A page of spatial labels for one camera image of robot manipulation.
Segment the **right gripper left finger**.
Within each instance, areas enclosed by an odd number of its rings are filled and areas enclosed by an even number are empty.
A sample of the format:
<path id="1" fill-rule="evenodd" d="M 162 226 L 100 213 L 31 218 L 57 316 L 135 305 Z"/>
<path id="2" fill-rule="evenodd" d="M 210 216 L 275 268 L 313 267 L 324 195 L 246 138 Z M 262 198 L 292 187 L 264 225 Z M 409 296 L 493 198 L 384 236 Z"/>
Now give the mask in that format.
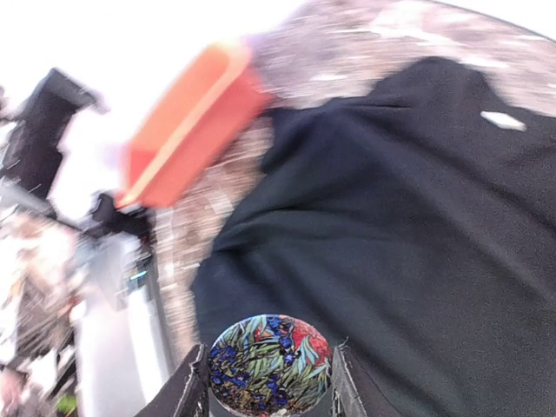
<path id="1" fill-rule="evenodd" d="M 136 417 L 208 417 L 208 347 L 195 344 L 155 398 Z"/>

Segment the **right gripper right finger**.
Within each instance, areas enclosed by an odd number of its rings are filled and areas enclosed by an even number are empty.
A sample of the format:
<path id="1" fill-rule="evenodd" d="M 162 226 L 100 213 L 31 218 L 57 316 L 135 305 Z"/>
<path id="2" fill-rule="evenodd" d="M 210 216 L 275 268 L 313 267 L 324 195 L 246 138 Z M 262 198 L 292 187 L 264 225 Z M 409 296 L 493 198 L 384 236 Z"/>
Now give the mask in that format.
<path id="1" fill-rule="evenodd" d="M 372 415 L 367 404 L 367 377 L 347 345 L 334 349 L 331 388 L 333 416 Z"/>

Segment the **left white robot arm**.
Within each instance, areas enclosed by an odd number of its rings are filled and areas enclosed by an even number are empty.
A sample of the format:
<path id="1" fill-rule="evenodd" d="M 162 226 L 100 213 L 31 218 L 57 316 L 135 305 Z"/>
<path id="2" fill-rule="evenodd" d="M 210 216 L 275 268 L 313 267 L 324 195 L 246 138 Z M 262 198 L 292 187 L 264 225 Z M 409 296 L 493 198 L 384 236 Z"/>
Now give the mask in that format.
<path id="1" fill-rule="evenodd" d="M 101 193 L 89 212 L 90 223 L 81 227 L 60 216 L 48 200 L 63 162 L 59 143 L 71 119 L 92 106 L 101 106 L 95 93 L 53 68 L 33 89 L 20 110 L 1 117 L 1 122 L 15 124 L 1 148 L 1 203 L 17 205 L 92 239 L 125 233 L 140 242 L 148 242 L 152 223 L 145 208 L 122 212 L 116 208 L 112 195 Z"/>

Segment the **black t-shirt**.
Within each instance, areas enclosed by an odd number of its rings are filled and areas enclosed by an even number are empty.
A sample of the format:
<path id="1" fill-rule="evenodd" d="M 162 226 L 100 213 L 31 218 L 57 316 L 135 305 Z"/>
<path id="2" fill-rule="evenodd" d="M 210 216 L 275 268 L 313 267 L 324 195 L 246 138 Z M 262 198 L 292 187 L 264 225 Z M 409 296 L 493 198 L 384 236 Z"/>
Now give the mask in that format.
<path id="1" fill-rule="evenodd" d="M 429 57 L 271 120 L 192 285 L 200 340 L 287 314 L 346 342 L 404 416 L 554 415 L 554 119 Z"/>

